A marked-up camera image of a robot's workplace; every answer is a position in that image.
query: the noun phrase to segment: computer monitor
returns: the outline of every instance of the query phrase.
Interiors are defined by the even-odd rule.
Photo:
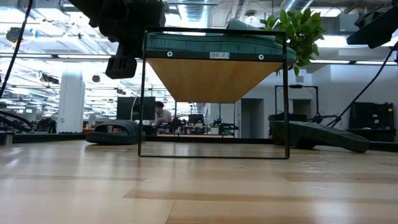
[[[188,122],[197,124],[197,123],[204,123],[203,114],[190,114],[188,115]]]
[[[131,108],[135,97],[118,97],[118,108],[116,110],[116,119],[130,120]],[[134,104],[132,120],[139,120],[139,108],[141,97],[137,97]],[[144,97],[144,118],[143,120],[155,120],[155,97]]]

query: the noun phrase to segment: green leaves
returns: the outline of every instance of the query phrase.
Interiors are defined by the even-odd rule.
[[[295,50],[296,62],[289,66],[296,75],[300,73],[300,67],[311,65],[314,55],[319,56],[318,46],[315,41],[323,40],[323,33],[326,31],[321,26],[320,13],[313,13],[311,9],[306,9],[304,13],[298,10],[281,11],[280,17],[269,16],[266,20],[261,19],[264,24],[262,30],[276,30],[286,33],[289,40],[288,47]],[[276,42],[281,44],[282,40],[276,38]]]

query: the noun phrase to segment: person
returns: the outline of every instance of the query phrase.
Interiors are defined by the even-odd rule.
[[[169,123],[172,121],[172,114],[168,110],[163,110],[163,107],[164,104],[162,102],[156,101],[154,125]]]

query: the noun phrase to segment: white pillar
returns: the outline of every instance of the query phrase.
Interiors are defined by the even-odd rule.
[[[57,132],[83,131],[85,81],[79,69],[66,69],[62,73]]]

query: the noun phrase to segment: wooden floor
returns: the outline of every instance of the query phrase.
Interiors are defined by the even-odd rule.
[[[278,155],[147,142],[143,153]],[[137,157],[84,141],[0,148],[0,223],[398,223],[398,154],[333,147],[287,161]]]

